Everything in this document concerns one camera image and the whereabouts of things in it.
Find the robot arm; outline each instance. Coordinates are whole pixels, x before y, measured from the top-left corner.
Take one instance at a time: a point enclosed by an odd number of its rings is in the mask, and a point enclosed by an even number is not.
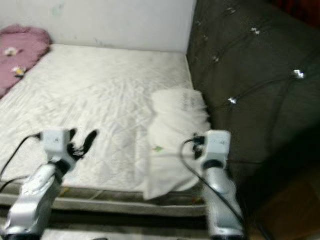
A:
[[[243,216],[236,199],[236,185],[226,171],[230,133],[210,130],[205,136],[197,138],[202,140],[196,142],[193,149],[196,155],[200,156],[197,161],[202,163],[204,179],[229,205],[227,206],[208,186],[204,187],[202,196],[207,206],[210,236],[215,240],[245,239]]]
[[[60,192],[63,176],[90,149],[97,132],[91,132],[83,147],[70,143],[74,130],[49,130],[41,135],[48,163],[41,165],[22,185],[17,201],[9,210],[4,228],[6,240],[38,240],[48,225],[52,205]]]

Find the pink blanket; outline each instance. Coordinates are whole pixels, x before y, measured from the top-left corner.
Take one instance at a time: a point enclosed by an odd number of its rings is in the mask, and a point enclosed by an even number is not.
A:
[[[0,30],[0,98],[21,79],[12,69],[20,66],[30,70],[48,51],[49,44],[48,34],[40,28],[17,24]],[[6,56],[5,48],[9,47],[16,48],[18,54]]]

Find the white mattress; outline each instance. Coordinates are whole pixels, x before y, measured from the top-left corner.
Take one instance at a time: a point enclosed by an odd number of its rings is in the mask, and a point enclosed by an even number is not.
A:
[[[93,129],[99,135],[65,186],[143,191],[153,119],[151,93],[192,88],[181,53],[53,44],[25,78],[0,100],[0,167],[27,135],[45,128],[78,128],[75,142]],[[42,147],[28,140],[8,166],[8,180],[46,162]]]

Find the tufted upholstery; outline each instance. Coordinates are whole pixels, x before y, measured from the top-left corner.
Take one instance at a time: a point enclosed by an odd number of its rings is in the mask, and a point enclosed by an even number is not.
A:
[[[263,1],[199,0],[187,58],[212,128],[232,133],[229,167],[244,192],[271,191],[270,179],[277,185],[298,173],[289,156],[304,157],[300,169],[314,162],[317,149],[307,148],[320,123],[317,29]]]

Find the white pillow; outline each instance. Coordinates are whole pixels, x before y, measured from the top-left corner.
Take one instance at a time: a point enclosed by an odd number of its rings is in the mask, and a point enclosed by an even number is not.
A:
[[[210,129],[200,92],[184,88],[160,90],[151,99],[156,116],[148,130],[151,157],[143,193],[145,199],[170,191],[184,191],[198,182],[180,162],[178,150],[194,133],[203,134]],[[201,169],[200,163],[192,159],[190,146],[183,155],[195,170]]]

